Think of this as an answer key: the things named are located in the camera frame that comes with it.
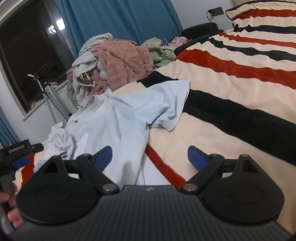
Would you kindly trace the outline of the person's left hand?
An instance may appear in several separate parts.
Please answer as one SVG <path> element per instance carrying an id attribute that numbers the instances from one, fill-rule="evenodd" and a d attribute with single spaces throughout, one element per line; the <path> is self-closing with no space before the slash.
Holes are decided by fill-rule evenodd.
<path id="1" fill-rule="evenodd" d="M 18 187 L 15 185 L 15 183 L 12 183 L 11 188 L 13 194 L 9 195 L 7 193 L 1 192 L 0 199 L 1 203 L 8 203 L 11 208 L 7 214 L 8 221 L 13 225 L 14 228 L 19 228 L 23 224 L 23 219 L 16 204 L 16 192 Z"/>

